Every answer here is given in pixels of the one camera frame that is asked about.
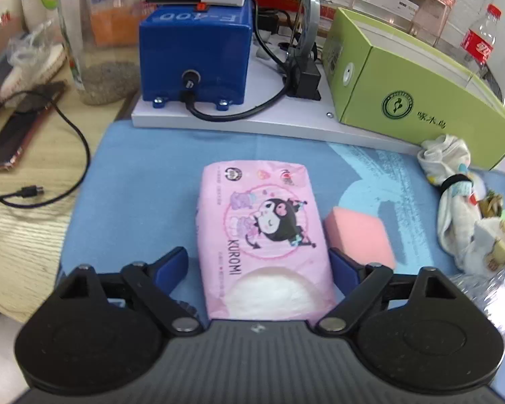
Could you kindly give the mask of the patterned white sock bundle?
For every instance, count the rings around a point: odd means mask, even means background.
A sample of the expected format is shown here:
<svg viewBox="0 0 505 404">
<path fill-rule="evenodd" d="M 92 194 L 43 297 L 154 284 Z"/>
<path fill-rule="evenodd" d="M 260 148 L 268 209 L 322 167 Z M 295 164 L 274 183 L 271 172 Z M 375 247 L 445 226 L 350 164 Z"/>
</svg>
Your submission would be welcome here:
<svg viewBox="0 0 505 404">
<path fill-rule="evenodd" d="M 426 140 L 418 162 L 440 193 L 436 233 L 441 248 L 464 274 L 491 277 L 505 269 L 505 220 L 484 217 L 470 174 L 464 140 L 441 135 Z"/>
</svg>

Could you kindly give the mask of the pink Kuromi tissue pack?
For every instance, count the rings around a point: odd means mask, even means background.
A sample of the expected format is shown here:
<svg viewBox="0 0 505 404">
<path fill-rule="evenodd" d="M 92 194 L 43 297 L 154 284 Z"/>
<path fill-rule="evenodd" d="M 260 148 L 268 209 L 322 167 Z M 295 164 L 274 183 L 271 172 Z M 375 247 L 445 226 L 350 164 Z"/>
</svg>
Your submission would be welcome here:
<svg viewBox="0 0 505 404">
<path fill-rule="evenodd" d="M 305 166 L 206 166 L 196 225 L 209 318 L 314 324 L 335 306 L 327 242 Z"/>
</svg>

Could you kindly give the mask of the pink-lid clear bottle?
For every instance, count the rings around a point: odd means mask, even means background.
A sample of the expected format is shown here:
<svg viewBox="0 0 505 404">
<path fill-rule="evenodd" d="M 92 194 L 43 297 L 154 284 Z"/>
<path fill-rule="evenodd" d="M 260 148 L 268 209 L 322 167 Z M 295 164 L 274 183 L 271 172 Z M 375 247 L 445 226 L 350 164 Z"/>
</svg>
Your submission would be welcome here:
<svg viewBox="0 0 505 404">
<path fill-rule="evenodd" d="M 436 46 L 455 0 L 423 0 L 409 26 L 409 34 Z"/>
</svg>

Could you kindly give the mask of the crumpled clear plastic bottle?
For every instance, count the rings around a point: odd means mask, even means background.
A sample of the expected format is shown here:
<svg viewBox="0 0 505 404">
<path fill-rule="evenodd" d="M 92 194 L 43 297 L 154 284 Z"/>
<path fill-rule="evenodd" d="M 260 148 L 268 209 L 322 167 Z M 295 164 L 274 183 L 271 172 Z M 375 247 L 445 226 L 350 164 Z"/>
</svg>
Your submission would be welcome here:
<svg viewBox="0 0 505 404">
<path fill-rule="evenodd" d="M 450 280 L 487 316 L 505 339 L 505 268 L 492 277 L 457 274 Z"/>
</svg>

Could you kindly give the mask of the blue F-400 machine box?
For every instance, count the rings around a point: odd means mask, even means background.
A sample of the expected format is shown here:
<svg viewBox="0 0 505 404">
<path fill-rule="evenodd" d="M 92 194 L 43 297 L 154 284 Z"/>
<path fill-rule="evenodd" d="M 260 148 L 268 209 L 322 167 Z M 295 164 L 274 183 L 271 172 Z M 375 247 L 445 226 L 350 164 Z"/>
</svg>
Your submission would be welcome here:
<svg viewBox="0 0 505 404">
<path fill-rule="evenodd" d="M 152 102 L 241 105 L 245 98 L 253 27 L 253 4 L 163 5 L 139 25 L 141 92 Z"/>
</svg>

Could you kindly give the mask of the green cardboard box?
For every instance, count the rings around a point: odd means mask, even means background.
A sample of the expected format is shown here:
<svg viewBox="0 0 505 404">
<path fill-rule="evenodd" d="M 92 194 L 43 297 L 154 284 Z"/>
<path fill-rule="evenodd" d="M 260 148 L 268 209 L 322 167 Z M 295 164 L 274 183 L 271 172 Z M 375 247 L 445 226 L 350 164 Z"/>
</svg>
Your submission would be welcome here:
<svg viewBox="0 0 505 404">
<path fill-rule="evenodd" d="M 505 157 L 505 106 L 436 48 L 340 8 L 322 61 L 341 123 L 416 145 L 452 135 L 465 141 L 473 165 L 486 170 Z"/>
</svg>

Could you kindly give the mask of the white machine base board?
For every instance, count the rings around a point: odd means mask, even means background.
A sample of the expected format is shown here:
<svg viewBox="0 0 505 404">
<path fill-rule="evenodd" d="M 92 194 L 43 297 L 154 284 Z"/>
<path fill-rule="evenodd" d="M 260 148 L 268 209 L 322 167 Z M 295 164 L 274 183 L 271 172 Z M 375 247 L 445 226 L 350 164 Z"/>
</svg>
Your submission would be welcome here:
<svg viewBox="0 0 505 404">
<path fill-rule="evenodd" d="M 227 111 L 229 114 L 237 114 L 270 99 L 283 86 L 277 65 L 272 59 L 259 58 L 257 49 L 258 45 L 252 43 L 245 101 L 232 105 Z M 199 120 L 181 102 L 172 101 L 164 108 L 154 108 L 150 102 L 140 99 L 132 110 L 131 119 L 138 128 L 221 130 L 323 140 L 409 155 L 418 153 L 419 147 L 414 144 L 340 123 L 334 115 L 333 100 L 324 78 L 320 81 L 319 92 L 319 100 L 284 97 L 247 120 L 223 123 Z"/>
</svg>

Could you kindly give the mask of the blue cloth mat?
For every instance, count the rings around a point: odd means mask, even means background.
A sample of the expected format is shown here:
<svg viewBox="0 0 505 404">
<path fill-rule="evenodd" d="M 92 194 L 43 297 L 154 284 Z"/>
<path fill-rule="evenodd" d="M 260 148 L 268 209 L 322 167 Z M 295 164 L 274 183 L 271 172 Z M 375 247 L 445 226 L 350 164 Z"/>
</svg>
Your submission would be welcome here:
<svg viewBox="0 0 505 404">
<path fill-rule="evenodd" d="M 176 298 L 208 319 L 320 321 L 341 296 L 328 252 L 449 274 L 505 335 L 505 220 L 466 144 L 416 157 L 319 141 L 110 126 L 73 211 L 61 268 L 111 273 L 181 246 Z"/>
</svg>

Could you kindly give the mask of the coca-cola plastic bottle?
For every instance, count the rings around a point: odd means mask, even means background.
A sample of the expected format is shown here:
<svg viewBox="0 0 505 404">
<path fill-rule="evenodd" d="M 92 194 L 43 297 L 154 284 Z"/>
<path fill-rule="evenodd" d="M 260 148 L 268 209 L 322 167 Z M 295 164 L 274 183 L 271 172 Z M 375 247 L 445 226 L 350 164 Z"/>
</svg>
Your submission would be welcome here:
<svg viewBox="0 0 505 404">
<path fill-rule="evenodd" d="M 486 74 L 487 61 L 495 47 L 497 25 L 502 11 L 494 4 L 468 28 L 461 42 L 463 62 L 467 68 L 482 77 Z"/>
</svg>

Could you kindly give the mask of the tall clear plastic jar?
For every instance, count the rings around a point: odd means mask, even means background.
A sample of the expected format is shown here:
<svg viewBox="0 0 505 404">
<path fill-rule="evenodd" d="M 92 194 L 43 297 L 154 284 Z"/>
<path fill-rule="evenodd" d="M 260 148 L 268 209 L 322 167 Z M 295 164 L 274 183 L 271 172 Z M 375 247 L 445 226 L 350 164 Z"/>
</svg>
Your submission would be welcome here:
<svg viewBox="0 0 505 404">
<path fill-rule="evenodd" d="M 141 0 L 57 0 L 73 84 L 97 106 L 138 90 Z"/>
</svg>

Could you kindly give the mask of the red-edged smartphone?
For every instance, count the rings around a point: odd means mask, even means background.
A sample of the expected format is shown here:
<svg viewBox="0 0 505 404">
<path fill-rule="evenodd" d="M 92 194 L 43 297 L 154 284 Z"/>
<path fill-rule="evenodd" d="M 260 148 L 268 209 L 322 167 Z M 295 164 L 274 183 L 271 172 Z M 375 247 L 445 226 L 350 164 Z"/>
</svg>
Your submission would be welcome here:
<svg viewBox="0 0 505 404">
<path fill-rule="evenodd" d="M 59 80 L 25 94 L 0 131 L 0 171 L 19 162 L 42 120 L 54 108 L 51 101 L 60 99 L 67 88 L 67 83 Z"/>
</svg>

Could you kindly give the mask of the pink sponge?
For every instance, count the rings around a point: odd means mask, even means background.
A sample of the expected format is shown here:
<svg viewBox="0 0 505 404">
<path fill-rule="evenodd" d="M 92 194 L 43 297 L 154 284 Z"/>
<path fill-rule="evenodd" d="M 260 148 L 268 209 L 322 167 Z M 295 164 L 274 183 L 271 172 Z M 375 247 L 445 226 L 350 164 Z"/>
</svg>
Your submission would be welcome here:
<svg viewBox="0 0 505 404">
<path fill-rule="evenodd" d="M 327 243 L 356 263 L 379 263 L 392 270 L 396 259 L 383 221 L 377 216 L 334 207 L 324 220 Z"/>
</svg>

